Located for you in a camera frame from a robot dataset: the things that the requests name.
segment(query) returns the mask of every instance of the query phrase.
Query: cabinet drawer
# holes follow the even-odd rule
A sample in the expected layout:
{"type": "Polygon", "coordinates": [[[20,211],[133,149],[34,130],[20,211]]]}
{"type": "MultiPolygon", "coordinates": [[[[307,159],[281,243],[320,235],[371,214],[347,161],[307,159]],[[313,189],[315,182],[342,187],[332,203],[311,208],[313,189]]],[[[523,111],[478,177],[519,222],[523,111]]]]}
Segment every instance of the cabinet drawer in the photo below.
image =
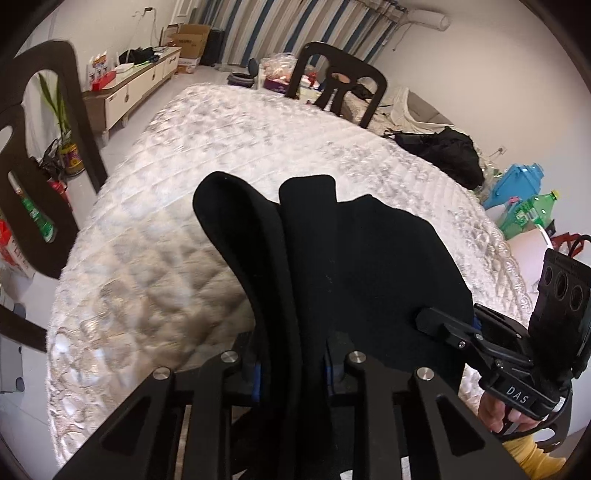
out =
{"type": "Polygon", "coordinates": [[[133,105],[129,95],[129,84],[121,87],[113,95],[105,99],[105,121],[107,130],[133,105]]]}
{"type": "Polygon", "coordinates": [[[171,55],[167,59],[164,59],[164,77],[170,74],[170,72],[174,72],[178,66],[178,52],[174,55],[171,55]]]}
{"type": "Polygon", "coordinates": [[[150,88],[152,88],[154,85],[156,85],[164,77],[164,66],[165,65],[166,64],[164,62],[158,63],[152,69],[152,76],[150,77],[150,79],[151,79],[150,88]]]}
{"type": "Polygon", "coordinates": [[[146,92],[152,88],[152,75],[155,73],[154,70],[155,69],[150,69],[128,83],[129,97],[131,101],[129,107],[138,103],[146,92]]]}

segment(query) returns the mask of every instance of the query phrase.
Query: potted plant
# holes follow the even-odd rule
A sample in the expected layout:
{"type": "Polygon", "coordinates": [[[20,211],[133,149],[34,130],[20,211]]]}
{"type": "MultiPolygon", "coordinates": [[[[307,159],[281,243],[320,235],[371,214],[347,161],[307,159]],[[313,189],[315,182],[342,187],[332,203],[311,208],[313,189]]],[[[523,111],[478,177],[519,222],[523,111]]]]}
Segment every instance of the potted plant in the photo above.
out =
{"type": "Polygon", "coordinates": [[[63,161],[66,175],[73,177],[84,171],[84,164],[78,153],[78,146],[72,141],[72,129],[66,116],[66,105],[60,92],[59,82],[56,82],[56,91],[51,95],[47,79],[43,74],[39,74],[39,84],[41,93],[56,116],[57,126],[60,129],[60,139],[58,152],[63,161]]]}

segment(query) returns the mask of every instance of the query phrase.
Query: plastic bottle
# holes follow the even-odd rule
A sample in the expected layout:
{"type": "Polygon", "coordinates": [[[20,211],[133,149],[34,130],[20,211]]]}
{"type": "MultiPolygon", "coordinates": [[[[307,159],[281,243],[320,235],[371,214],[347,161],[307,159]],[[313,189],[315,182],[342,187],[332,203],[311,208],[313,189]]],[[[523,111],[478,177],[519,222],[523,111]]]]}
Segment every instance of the plastic bottle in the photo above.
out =
{"type": "Polygon", "coordinates": [[[507,202],[511,197],[528,199],[540,192],[544,170],[537,163],[513,164],[496,182],[482,206],[485,210],[507,202]]]}
{"type": "Polygon", "coordinates": [[[530,224],[546,228],[552,221],[552,207],[558,198],[558,192],[552,190],[546,195],[533,195],[528,200],[513,205],[499,226],[505,239],[510,240],[519,235],[527,230],[530,224]]]}
{"type": "Polygon", "coordinates": [[[33,202],[30,199],[22,197],[21,201],[27,209],[27,212],[29,212],[29,215],[31,215],[33,221],[39,227],[39,230],[41,231],[41,234],[43,235],[45,241],[50,242],[53,239],[53,234],[55,232],[53,225],[45,218],[45,216],[39,210],[37,210],[37,207],[35,207],[35,204],[33,204],[33,202]]]}

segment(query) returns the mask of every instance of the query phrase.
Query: door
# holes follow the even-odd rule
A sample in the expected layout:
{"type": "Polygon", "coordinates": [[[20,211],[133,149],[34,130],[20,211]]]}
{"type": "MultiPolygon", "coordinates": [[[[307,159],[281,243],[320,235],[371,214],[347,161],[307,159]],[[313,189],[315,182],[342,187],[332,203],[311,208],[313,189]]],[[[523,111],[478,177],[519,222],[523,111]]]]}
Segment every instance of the door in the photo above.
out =
{"type": "Polygon", "coordinates": [[[197,0],[177,0],[177,5],[174,7],[174,13],[170,23],[189,23],[191,12],[196,4],[197,0]]]}

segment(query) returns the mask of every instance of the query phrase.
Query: hand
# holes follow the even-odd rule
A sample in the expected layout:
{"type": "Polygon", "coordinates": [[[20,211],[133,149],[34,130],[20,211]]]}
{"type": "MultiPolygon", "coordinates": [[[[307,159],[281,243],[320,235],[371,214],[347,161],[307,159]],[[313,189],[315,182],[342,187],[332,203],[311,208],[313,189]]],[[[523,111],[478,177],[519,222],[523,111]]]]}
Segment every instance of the hand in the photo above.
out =
{"type": "MultiPolygon", "coordinates": [[[[505,404],[498,398],[493,397],[488,392],[482,394],[480,405],[478,406],[478,418],[484,425],[493,432],[499,433],[503,429],[503,419],[505,418],[505,404]]],[[[513,423],[519,423],[518,432],[526,432],[540,423],[520,411],[512,408],[507,416],[513,423]]]]}

